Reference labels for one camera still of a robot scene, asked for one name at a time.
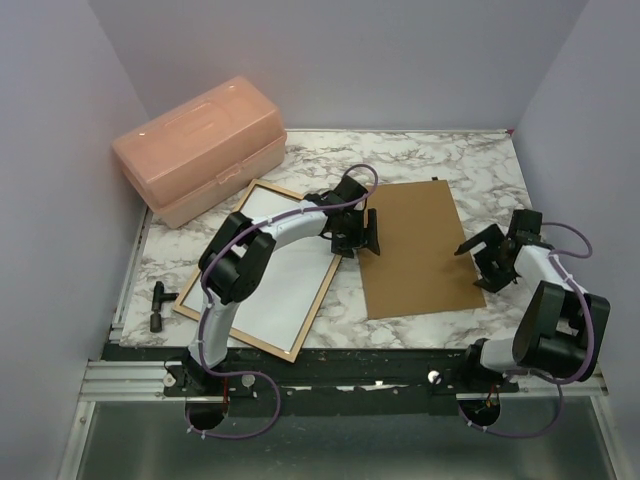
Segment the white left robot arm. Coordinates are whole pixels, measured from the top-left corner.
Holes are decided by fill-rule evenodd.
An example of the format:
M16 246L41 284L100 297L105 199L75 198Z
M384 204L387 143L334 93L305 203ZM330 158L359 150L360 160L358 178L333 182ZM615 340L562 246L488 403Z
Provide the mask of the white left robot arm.
M198 261L203 308L188 347L195 362L187 382L201 395L222 380L218 365L227 357L227 339L242 302L260 285L273 254L299 240L320 237L334 255L352 258L359 250L380 253L377 212L367 207L377 186L366 187L349 174L338 185L304 196L295 207L254 219L232 213Z

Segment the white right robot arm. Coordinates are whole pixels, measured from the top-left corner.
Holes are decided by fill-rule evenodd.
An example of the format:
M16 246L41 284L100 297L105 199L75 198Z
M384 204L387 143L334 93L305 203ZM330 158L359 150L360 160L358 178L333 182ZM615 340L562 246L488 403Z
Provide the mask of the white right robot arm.
M595 370L610 314L609 301L588 292L562 265L564 250L547 243L542 213L513 212L508 230L496 224L456 250L470 253L476 286L497 293L523 281L531 300L513 337L470 345L458 370L462 384L480 392L508 374L532 373L555 384L584 382Z

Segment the brown cardboard backing board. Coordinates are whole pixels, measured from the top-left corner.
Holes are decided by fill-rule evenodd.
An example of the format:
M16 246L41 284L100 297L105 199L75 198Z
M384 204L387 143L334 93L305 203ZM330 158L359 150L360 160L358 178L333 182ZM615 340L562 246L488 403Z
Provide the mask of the brown cardboard backing board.
M369 319L486 306L471 255L454 254L465 234L446 181L380 185L368 206L381 249L359 252Z

